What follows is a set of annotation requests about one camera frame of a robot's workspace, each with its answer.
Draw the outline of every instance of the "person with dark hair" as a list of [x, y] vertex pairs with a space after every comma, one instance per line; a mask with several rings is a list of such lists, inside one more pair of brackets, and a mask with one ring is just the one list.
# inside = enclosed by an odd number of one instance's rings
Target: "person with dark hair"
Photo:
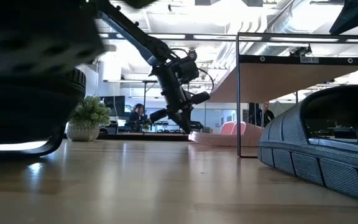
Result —
[[143, 114], [144, 114], [144, 106], [143, 104], [138, 103], [135, 105], [134, 110], [129, 115], [128, 121], [132, 121], [132, 122], [138, 121], [141, 119]]

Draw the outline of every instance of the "green plant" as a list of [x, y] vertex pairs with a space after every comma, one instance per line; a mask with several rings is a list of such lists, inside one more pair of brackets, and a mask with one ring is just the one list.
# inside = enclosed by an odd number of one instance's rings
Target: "green plant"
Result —
[[142, 125], [142, 129], [148, 130], [150, 128], [150, 126], [148, 124], [143, 124]]
[[70, 118], [71, 124], [99, 125], [110, 124], [110, 109], [97, 96], [86, 96], [75, 108]]

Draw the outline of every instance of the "person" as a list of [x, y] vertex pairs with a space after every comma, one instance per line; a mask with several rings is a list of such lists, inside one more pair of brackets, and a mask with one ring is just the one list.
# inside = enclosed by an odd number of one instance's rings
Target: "person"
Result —
[[[269, 110], [269, 102], [263, 103], [262, 108], [263, 108], [263, 114], [264, 114], [263, 127], [266, 127], [266, 125], [274, 119], [274, 114], [273, 114], [272, 111]], [[256, 115], [257, 115], [256, 116], [256, 125], [262, 126], [262, 119], [261, 119], [262, 110], [258, 108], [257, 112], [256, 112]], [[251, 124], [255, 124], [253, 115], [250, 115], [249, 119], [250, 119]]]
[[[269, 102], [263, 103], [262, 107], [264, 109], [264, 127], [266, 127], [266, 125], [274, 119], [274, 114], [272, 111], [269, 110]], [[261, 118], [262, 110], [259, 110], [259, 113], [259, 117]]]
[[134, 110], [130, 113], [128, 121], [135, 122], [141, 120], [144, 114], [144, 106], [141, 103], [135, 105]]

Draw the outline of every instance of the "robotic arm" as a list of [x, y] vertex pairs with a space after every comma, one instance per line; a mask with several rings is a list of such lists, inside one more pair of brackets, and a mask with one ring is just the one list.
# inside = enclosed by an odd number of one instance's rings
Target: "robotic arm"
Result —
[[152, 73], [161, 86], [161, 95], [167, 102], [167, 108], [150, 115], [151, 122], [168, 116], [186, 133], [191, 132], [190, 114], [193, 104], [209, 99], [207, 92], [191, 96], [181, 86], [198, 78], [195, 61], [187, 56], [179, 58], [161, 40], [151, 37], [138, 28], [124, 14], [120, 7], [114, 7], [108, 0], [90, 0], [84, 7], [98, 15], [104, 22], [120, 33], [140, 52], [144, 60], [152, 66]]

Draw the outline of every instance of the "white plant pot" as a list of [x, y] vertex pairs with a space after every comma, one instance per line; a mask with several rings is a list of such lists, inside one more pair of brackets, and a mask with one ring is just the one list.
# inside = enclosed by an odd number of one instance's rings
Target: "white plant pot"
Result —
[[68, 123], [66, 135], [72, 141], [93, 141], [99, 136], [99, 125]]

